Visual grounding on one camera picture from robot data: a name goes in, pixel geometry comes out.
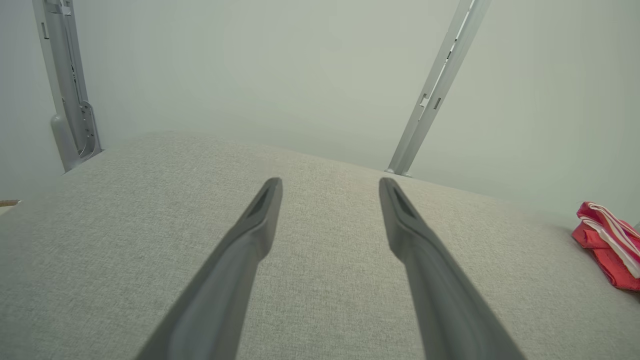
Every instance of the folded cloth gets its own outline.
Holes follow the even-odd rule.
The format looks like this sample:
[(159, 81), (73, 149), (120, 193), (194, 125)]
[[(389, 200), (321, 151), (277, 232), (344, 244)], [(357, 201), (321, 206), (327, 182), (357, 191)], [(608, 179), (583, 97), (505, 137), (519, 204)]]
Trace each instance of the folded cloth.
[(584, 202), (577, 215), (582, 222), (572, 236), (592, 251), (609, 282), (620, 289), (640, 291), (640, 234), (593, 202)]

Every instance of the gray metal frame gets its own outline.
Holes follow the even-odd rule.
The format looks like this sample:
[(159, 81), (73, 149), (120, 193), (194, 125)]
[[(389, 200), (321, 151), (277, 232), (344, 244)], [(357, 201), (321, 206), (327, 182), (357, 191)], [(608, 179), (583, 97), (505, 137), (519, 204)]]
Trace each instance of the gray metal frame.
[(413, 159), (444, 103), (490, 3), (491, 0), (460, 0), (386, 172), (409, 176)]
[(84, 83), (73, 2), (33, 0), (33, 8), (57, 112), (51, 128), (69, 171), (102, 151)]

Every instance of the white wall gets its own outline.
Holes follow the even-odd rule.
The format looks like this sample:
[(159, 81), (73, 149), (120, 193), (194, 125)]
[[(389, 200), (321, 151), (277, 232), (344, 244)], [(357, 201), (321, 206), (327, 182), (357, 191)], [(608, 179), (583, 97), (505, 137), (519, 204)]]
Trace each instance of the white wall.
[(24, 200), (64, 173), (31, 1), (0, 2), (0, 200)]
[(640, 220), (640, 2), (493, 0), (414, 177)]
[(76, 1), (105, 148), (207, 131), (385, 169), (458, 0)]

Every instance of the red cloth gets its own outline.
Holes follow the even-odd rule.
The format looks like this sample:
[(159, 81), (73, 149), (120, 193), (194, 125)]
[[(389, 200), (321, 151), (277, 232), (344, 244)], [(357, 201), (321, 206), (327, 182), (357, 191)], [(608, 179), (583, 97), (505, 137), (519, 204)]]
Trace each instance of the red cloth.
[(599, 223), (607, 231), (607, 234), (634, 259), (640, 259), (640, 257), (633, 249), (630, 249), (623, 241), (620, 241), (620, 235), (621, 232), (624, 232), (625, 239), (632, 243), (631, 247), (640, 245), (640, 238), (631, 225), (618, 220), (605, 208), (602, 208), (604, 210), (600, 208), (602, 207), (592, 202), (583, 203), (577, 212), (578, 217), (583, 222), (573, 231), (572, 236), (582, 247), (589, 249), (593, 253), (598, 265), (600, 265), (600, 269), (602, 269), (602, 272), (613, 286), (619, 289), (640, 291), (640, 279), (636, 279), (629, 272), (617, 253), (611, 249), (611, 246), (600, 237), (596, 230), (585, 224), (584, 220), (592, 220)]

